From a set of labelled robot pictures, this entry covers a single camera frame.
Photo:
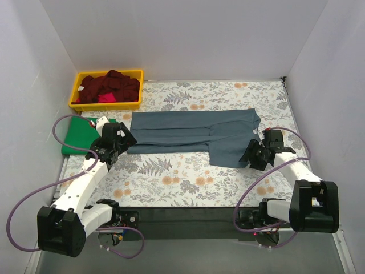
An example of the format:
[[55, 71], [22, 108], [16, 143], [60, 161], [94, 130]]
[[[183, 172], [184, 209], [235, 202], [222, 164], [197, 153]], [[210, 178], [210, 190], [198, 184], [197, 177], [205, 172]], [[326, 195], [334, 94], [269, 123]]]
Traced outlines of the blue-grey t shirt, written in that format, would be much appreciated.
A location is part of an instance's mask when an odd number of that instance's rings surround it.
[[246, 167], [240, 159], [258, 139], [261, 122], [255, 109], [227, 111], [135, 112], [130, 132], [137, 143], [129, 154], [208, 152], [209, 163]]

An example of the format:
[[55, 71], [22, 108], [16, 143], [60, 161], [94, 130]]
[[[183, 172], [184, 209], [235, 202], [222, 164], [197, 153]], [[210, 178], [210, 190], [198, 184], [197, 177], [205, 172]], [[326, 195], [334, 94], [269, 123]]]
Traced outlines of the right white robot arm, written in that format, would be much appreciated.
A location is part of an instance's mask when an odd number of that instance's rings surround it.
[[286, 147], [283, 127], [267, 128], [263, 139], [252, 139], [241, 157], [250, 168], [263, 171], [269, 164], [268, 174], [279, 171], [293, 188], [290, 200], [265, 198], [254, 212], [263, 229], [285, 222], [295, 232], [336, 233], [339, 229], [338, 186], [312, 173], [303, 163], [304, 157]]

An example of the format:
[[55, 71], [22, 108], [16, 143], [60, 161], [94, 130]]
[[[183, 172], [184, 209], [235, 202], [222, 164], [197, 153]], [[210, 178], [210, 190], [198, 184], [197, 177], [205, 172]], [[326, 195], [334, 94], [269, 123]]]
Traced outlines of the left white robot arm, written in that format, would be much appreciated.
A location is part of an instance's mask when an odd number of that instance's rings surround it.
[[51, 206], [38, 211], [38, 247], [43, 251], [77, 257], [90, 234], [103, 225], [116, 228], [121, 223], [118, 202], [101, 200], [90, 209], [86, 205], [119, 156], [135, 145], [136, 139], [124, 123], [110, 123], [105, 117], [98, 119], [96, 130], [99, 137], [85, 155], [81, 175]]

